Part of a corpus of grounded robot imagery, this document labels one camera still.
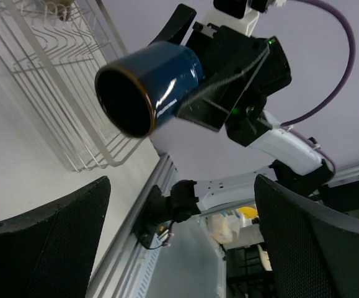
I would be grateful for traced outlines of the blue ceramic mug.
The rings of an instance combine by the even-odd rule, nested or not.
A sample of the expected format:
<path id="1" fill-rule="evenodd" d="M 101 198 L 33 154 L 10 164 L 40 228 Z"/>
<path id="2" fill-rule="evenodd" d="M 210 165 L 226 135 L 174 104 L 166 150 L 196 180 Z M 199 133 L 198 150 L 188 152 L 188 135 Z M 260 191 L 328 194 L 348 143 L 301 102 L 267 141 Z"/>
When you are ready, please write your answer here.
<path id="1" fill-rule="evenodd" d="M 174 116 L 202 79 L 193 50 L 160 41 L 101 67 L 94 86 L 117 129 L 127 137 L 144 138 Z"/>

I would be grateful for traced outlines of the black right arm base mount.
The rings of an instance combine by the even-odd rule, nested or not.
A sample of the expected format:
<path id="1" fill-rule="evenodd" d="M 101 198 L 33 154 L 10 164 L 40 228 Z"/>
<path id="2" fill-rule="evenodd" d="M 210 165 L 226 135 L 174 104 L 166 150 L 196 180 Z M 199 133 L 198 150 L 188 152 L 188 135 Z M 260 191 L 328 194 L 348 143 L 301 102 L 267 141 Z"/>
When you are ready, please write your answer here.
<path id="1" fill-rule="evenodd" d="M 174 221 L 169 214 L 167 199 L 159 186 L 154 185 L 133 225 L 133 234 L 147 250 L 166 246 L 172 236 Z"/>

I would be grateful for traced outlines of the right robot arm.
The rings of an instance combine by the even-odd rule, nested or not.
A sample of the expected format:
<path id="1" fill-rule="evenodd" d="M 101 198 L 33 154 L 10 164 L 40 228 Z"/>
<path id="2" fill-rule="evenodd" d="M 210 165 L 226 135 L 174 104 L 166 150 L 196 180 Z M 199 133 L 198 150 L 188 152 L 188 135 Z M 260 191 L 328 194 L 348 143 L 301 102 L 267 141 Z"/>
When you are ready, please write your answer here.
<path id="1" fill-rule="evenodd" d="M 199 57 L 204 80 L 184 98 L 174 115 L 214 132 L 225 129 L 233 142 L 260 150 L 273 163 L 258 171 L 209 181 L 182 180 L 168 196 L 153 186 L 144 217 L 150 222 L 183 222 L 209 210 L 222 212 L 254 199 L 254 181 L 266 176 L 289 190 L 308 196 L 335 175 L 334 163 L 312 138 L 279 122 L 265 110 L 267 98 L 291 83 L 291 70 L 276 37 L 256 38 L 259 15 L 283 1 L 215 1 L 202 22 L 195 11 L 179 5 L 160 39 L 181 41 Z"/>

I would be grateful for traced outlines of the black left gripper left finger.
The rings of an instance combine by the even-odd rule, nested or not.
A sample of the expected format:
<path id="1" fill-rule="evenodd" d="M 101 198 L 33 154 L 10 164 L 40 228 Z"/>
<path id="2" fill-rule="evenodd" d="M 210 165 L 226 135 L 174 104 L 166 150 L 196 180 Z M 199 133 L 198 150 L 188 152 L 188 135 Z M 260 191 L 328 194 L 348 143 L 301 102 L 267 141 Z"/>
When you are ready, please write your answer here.
<path id="1" fill-rule="evenodd" d="M 0 221 L 0 297 L 85 297 L 109 199 L 103 176 Z"/>

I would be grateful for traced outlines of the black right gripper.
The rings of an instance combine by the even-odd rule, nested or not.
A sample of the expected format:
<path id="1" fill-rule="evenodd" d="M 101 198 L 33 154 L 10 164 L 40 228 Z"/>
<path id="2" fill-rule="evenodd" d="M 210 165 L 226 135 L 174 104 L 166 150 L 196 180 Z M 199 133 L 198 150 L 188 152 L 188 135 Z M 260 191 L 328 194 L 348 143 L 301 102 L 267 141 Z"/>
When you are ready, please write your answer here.
<path id="1" fill-rule="evenodd" d="M 197 12 L 179 4 L 151 41 L 180 45 Z M 175 116 L 248 147 L 273 128 L 267 98 L 291 83 L 291 70 L 276 37 L 248 37 L 224 25 L 195 23 L 186 43 L 200 60 L 203 78 Z"/>

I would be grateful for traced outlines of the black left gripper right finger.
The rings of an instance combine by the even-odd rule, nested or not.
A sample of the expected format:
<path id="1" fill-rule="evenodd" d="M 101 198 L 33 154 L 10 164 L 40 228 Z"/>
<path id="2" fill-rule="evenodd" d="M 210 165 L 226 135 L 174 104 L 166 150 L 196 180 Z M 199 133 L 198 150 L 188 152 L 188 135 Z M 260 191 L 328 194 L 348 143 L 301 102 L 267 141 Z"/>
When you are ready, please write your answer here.
<path id="1" fill-rule="evenodd" d="M 359 297 L 359 219 L 261 174 L 254 193 L 279 297 Z"/>

